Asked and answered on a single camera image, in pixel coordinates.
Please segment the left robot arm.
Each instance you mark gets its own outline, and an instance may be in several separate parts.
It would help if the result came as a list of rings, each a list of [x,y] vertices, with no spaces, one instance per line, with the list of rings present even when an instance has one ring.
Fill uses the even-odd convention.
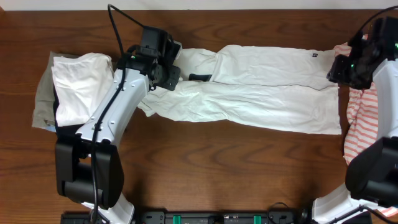
[[[54,58],[57,191],[91,209],[83,222],[133,221],[134,206],[122,193],[124,172],[118,147],[150,89],[175,89],[178,56],[178,52],[157,58],[127,54],[116,66],[104,54]]]

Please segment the white t-shirt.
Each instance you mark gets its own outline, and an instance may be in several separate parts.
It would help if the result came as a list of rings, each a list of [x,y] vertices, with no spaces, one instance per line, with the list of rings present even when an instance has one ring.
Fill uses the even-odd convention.
[[[228,45],[184,49],[173,91],[158,88],[140,103],[147,116],[235,123],[306,134],[341,133],[338,86],[326,75],[333,50]]]

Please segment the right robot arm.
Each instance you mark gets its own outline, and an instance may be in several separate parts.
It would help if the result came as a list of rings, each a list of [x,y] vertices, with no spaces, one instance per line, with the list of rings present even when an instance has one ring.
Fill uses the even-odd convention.
[[[397,59],[378,62],[369,89],[350,88],[348,97],[346,180],[315,199],[307,223],[344,223],[364,212],[387,222],[397,214]]]

